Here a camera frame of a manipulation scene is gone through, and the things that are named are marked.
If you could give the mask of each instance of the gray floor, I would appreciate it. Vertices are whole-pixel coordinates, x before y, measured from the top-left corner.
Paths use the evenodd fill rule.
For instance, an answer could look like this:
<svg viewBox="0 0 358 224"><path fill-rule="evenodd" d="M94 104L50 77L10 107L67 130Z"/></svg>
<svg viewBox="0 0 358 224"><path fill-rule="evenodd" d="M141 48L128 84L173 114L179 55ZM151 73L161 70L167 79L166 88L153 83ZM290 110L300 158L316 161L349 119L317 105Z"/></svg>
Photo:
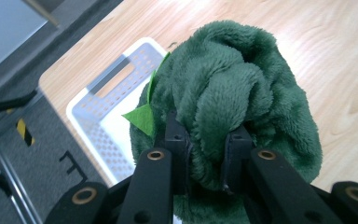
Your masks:
<svg viewBox="0 0 358 224"><path fill-rule="evenodd" d="M25 63L19 73L1 85L0 101L22 96L37 88L38 79L43 72L121 1L88 2L89 6L82 9L84 11L71 25L61 31L32 60ZM66 5L69 6L76 10L74 4ZM29 147L16 130L18 119L25 121L35 140ZM3 132L0 131L0 149L10 161L42 220L45 220L60 197L83 179L77 170L68 172L73 165L68 158L60 161L65 153L74 157L88 181L103 182L44 97L21 113L0 113L0 122L3 120L9 121L6 123L7 128ZM13 204L2 190L0 223L21 223Z"/></svg>

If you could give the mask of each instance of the green plush toy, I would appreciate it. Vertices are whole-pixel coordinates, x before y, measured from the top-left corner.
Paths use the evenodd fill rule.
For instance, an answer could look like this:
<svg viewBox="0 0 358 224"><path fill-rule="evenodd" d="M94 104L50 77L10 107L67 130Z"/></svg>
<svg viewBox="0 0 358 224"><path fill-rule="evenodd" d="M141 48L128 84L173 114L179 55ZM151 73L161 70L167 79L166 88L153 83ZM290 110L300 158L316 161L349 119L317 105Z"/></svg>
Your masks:
<svg viewBox="0 0 358 224"><path fill-rule="evenodd" d="M149 103L152 132L131 125L137 161L165 132L170 110L190 134L192 195L174 197L184 223L243 223L240 195L221 190L225 139L244 124L257 147L279 151L310 182L321 168L322 151L306 94L275 45L255 27L216 21L174 50L145 87L138 107Z"/></svg>

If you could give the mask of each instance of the green fleece fabric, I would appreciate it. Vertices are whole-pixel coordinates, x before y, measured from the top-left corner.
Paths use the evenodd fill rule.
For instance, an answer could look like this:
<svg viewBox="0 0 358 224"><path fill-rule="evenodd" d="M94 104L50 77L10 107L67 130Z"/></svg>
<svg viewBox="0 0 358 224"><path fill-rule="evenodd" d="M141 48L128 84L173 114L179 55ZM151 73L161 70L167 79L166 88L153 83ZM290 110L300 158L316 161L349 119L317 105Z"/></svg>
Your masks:
<svg viewBox="0 0 358 224"><path fill-rule="evenodd" d="M319 174L322 151L306 94L266 31L234 21L205 25L160 66L151 89L154 132L131 125L133 157L153 146L176 110L193 143L192 194L174 197L185 223L247 220L241 196L225 194L220 183L226 136L242 124L257 147L281 152L306 181Z"/></svg>

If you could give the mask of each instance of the green felt leaf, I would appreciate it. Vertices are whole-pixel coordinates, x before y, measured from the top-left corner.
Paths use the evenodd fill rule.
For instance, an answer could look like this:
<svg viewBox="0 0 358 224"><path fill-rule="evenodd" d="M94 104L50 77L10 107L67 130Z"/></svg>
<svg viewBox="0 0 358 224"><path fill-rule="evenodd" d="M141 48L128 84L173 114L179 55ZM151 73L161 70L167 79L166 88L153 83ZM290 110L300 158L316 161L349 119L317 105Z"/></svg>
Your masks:
<svg viewBox="0 0 358 224"><path fill-rule="evenodd" d="M147 88L147 104L148 105L150 104L150 100L151 100L150 98L152 95L153 79L156 76L156 72L157 72L157 70L154 70L152 75L150 76L149 87Z"/></svg>
<svg viewBox="0 0 358 224"><path fill-rule="evenodd" d="M153 134L153 112L149 104L142 105L130 113L123 115L123 117L145 134L149 136Z"/></svg>
<svg viewBox="0 0 358 224"><path fill-rule="evenodd" d="M168 52L167 55L165 55L164 59L162 60L158 68L161 67L161 65L165 62L165 60L167 60L167 58L170 55L171 55L170 52ZM123 117L127 119L131 124L135 125L142 132L144 132L149 136L152 136L154 130L153 111L152 108L150 107L150 101L151 101L151 96L153 94L153 89L155 88L155 85L153 85L153 80L156 76L157 71L158 69L153 71L153 73L150 76L149 87L147 89L147 104L135 108L131 112L123 115Z"/></svg>

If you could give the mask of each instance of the wooden table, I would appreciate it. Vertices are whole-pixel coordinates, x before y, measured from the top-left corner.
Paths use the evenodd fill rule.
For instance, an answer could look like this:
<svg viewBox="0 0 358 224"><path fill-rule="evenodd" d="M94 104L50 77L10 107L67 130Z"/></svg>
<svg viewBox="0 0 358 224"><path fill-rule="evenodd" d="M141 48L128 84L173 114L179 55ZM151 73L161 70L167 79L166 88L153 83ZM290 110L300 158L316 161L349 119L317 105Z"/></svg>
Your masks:
<svg viewBox="0 0 358 224"><path fill-rule="evenodd" d="M126 0L43 74L41 89L101 170L66 117L68 103L141 37L173 50L220 20L258 26L277 38L319 127L324 163L313 184L330 190L337 181L358 182L358 1Z"/></svg>

